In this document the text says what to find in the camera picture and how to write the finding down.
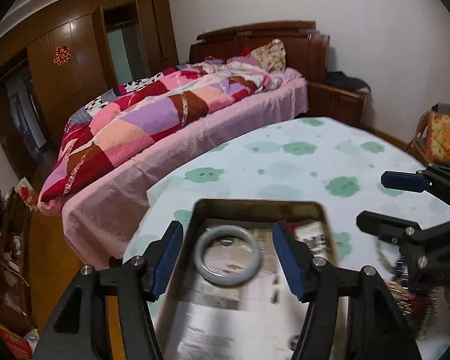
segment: floral pillow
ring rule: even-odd
[[[267,72],[283,72],[285,70],[285,46],[280,39],[273,39],[269,44],[252,50],[250,56],[258,59],[262,69]]]

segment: patchwork quilt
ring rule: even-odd
[[[280,84],[247,63],[205,60],[114,88],[70,118],[39,199],[76,193],[200,117]]]

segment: blue gripper pad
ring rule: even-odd
[[[284,230],[281,228],[280,224],[275,223],[272,232],[275,251],[277,252],[283,273],[285,273],[288,288],[290,288],[290,291],[298,298],[298,300],[303,302],[306,295],[303,271],[299,265],[299,262],[294,257],[293,252],[285,239],[283,231]]]
[[[382,185],[385,188],[410,192],[423,192],[430,188],[430,182],[423,176],[400,172],[383,173]]]
[[[176,227],[170,241],[165,247],[154,271],[154,285],[151,288],[151,295],[157,300],[167,289],[168,282],[172,276],[173,268],[179,256],[183,242],[183,226],[176,222]]]

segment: tray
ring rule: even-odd
[[[280,220],[297,229],[298,239],[305,229],[316,231],[321,227],[321,236],[308,239],[307,244],[312,252],[337,264],[325,210],[318,203],[201,199],[195,204],[155,324],[166,359],[284,360],[291,357],[307,304],[300,303],[290,293],[273,248],[272,226]],[[206,282],[193,264],[193,250],[199,236],[207,228],[221,224],[249,229],[262,247],[260,271],[249,282],[234,288],[224,289]],[[239,259],[246,266],[246,244],[237,239],[231,246],[223,246],[226,244],[219,240],[212,243],[205,252],[205,264],[212,270],[218,268],[225,272],[223,264],[230,259]],[[233,270],[236,265],[227,267]],[[342,357],[344,332],[344,305],[340,303],[331,359]]]

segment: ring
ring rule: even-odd
[[[244,271],[228,276],[222,276],[221,274],[212,272],[203,263],[202,256],[205,247],[209,245],[210,242],[212,242],[214,239],[224,236],[234,236],[240,238],[252,248],[252,262]],[[243,227],[233,225],[221,225],[205,231],[198,239],[197,244],[195,245],[195,251],[193,253],[193,261],[195,262],[197,271],[202,275],[202,277],[208,280],[210,283],[227,287],[236,286],[237,284],[243,283],[252,278],[260,268],[261,260],[262,250],[260,249],[260,245],[258,244],[257,239],[255,239],[251,232],[245,230]]]

